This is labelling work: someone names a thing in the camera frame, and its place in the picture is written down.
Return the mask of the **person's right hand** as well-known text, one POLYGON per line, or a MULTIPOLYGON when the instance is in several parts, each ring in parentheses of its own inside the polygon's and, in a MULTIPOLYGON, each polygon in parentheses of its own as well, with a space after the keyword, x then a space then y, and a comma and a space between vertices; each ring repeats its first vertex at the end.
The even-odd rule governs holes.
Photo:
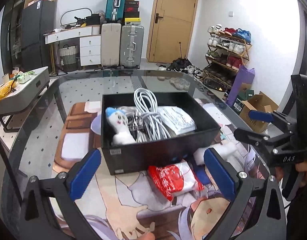
MULTIPOLYGON (((283 169, 281 167, 276 167, 276 178, 277 181, 281 181, 281 179, 284 176, 284 172, 283 169)), ((296 164, 296 170, 298 172, 303 172, 303 179, 299 184, 299 187, 304 187, 305 185, 307 185, 307 160, 305 160, 302 163, 296 164)))

